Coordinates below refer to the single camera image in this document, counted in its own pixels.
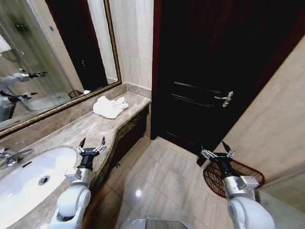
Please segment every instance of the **sink drain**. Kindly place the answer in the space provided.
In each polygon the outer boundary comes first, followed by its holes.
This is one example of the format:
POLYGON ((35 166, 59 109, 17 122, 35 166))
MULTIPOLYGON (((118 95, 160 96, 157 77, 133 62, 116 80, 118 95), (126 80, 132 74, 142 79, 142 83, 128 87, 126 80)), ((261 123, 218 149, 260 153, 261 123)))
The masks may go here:
POLYGON ((50 179, 50 176, 44 176, 44 177, 42 177, 42 178, 39 180, 38 184, 39 184, 39 185, 44 185, 44 184, 46 184, 46 183, 49 181, 49 179, 50 179))

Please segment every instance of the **silver door handle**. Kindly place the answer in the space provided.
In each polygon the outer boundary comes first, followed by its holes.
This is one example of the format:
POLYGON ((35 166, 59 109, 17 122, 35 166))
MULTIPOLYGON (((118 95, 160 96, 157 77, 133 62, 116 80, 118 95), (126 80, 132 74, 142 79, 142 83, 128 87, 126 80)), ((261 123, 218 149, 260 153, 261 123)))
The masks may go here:
POLYGON ((214 96, 214 98, 224 100, 223 107, 226 107, 229 104, 229 102, 232 100, 232 96, 233 96, 233 92, 229 92, 226 97, 214 96))

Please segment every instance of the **dark wooden door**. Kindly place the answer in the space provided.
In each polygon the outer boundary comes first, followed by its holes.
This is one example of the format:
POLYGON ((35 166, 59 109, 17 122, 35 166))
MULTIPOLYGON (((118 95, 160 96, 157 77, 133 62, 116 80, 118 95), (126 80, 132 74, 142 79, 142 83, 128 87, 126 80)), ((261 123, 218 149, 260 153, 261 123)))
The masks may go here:
POLYGON ((108 85, 87 0, 46 0, 85 90, 108 85))
POLYGON ((304 1, 155 0, 152 138, 214 150, 304 35, 304 1), (227 107, 225 97, 233 92, 227 107))

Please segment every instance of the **marble countertop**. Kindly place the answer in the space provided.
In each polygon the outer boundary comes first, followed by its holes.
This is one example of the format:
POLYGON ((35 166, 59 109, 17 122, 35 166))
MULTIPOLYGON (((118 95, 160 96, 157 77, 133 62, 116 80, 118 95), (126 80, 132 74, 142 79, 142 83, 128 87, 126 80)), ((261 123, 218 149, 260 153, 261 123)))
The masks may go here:
MULTIPOLYGON (((103 167, 109 163, 109 160, 111 159, 111 149, 114 145, 117 131, 151 102, 148 98, 130 92, 126 92, 120 97, 122 96, 125 97, 129 107, 126 108, 116 119, 107 119, 90 112, 28 146, 27 148, 33 148, 35 150, 35 153, 33 153, 31 157, 41 154, 46 150, 61 146, 74 148, 84 137, 86 138, 84 147, 96 147, 101 143, 103 136, 105 136, 107 149, 99 156, 95 157, 93 161, 93 182, 97 179, 103 167)), ((78 165, 80 161, 81 156, 78 155, 76 165, 78 165)), ((58 197, 68 187, 69 182, 64 180, 42 203, 9 228, 46 229, 54 214, 58 197)))

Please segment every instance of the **beige tile wall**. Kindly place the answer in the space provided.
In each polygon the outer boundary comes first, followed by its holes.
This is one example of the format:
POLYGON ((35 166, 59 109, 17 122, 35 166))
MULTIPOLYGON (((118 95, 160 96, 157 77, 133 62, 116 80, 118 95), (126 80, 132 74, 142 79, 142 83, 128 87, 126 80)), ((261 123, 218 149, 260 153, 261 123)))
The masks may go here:
POLYGON ((152 88, 153 0, 109 2, 122 79, 152 88))
POLYGON ((263 172, 267 181, 305 165, 304 56, 305 38, 224 138, 236 159, 263 172))

